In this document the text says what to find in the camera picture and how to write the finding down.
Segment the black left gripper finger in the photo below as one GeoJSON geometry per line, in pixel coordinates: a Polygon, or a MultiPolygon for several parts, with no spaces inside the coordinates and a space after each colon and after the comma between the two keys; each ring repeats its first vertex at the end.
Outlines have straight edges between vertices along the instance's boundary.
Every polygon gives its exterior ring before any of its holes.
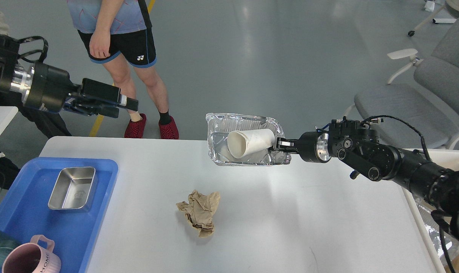
{"type": "Polygon", "coordinates": [[[95,100],[69,100],[64,103],[64,110],[84,116],[102,115],[118,118],[119,109],[112,104],[95,100]]]}
{"type": "Polygon", "coordinates": [[[88,78],[82,80],[80,95],[82,107],[139,109],[139,101],[123,95],[120,88],[88,78]]]}

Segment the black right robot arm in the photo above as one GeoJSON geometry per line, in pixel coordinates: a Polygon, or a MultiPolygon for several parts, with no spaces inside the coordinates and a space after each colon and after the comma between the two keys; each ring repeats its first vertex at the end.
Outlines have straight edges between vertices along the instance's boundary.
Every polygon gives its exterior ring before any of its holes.
{"type": "Polygon", "coordinates": [[[350,178],[363,175],[371,181],[394,181],[410,193],[434,207],[431,216],[439,226],[440,243],[446,262],[454,272],[444,234],[459,241],[459,171],[432,162],[420,137],[422,150],[405,150],[379,142],[371,129],[384,115],[370,116],[363,121],[333,119],[322,129],[305,132],[299,139],[276,138],[270,150],[298,154],[305,162],[326,163],[338,158],[353,171],[350,178]]]}

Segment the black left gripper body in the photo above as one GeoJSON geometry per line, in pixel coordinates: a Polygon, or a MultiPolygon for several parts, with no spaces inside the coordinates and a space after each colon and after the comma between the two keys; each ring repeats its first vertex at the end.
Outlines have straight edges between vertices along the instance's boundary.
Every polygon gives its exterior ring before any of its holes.
{"type": "Polygon", "coordinates": [[[24,107],[58,113],[80,88],[67,71],[36,62],[28,69],[16,65],[10,91],[21,94],[24,107]]]}

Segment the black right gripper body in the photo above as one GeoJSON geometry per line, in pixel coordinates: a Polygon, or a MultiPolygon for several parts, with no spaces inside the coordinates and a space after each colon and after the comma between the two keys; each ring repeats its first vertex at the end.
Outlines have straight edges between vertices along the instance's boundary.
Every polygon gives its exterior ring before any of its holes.
{"type": "Polygon", "coordinates": [[[297,140],[301,159],[310,163],[327,163],[331,159],[328,151],[329,135],[324,131],[305,132],[297,140]]]}

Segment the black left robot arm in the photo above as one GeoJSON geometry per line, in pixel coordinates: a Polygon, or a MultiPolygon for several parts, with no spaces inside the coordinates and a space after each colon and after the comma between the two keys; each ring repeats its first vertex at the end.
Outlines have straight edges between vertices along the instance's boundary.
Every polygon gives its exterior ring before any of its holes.
{"type": "Polygon", "coordinates": [[[138,110],[139,102],[113,85],[87,78],[72,83],[67,71],[44,63],[48,49],[41,36],[18,40],[0,34],[0,92],[18,92],[23,106],[49,113],[117,118],[120,108],[138,110]]]}

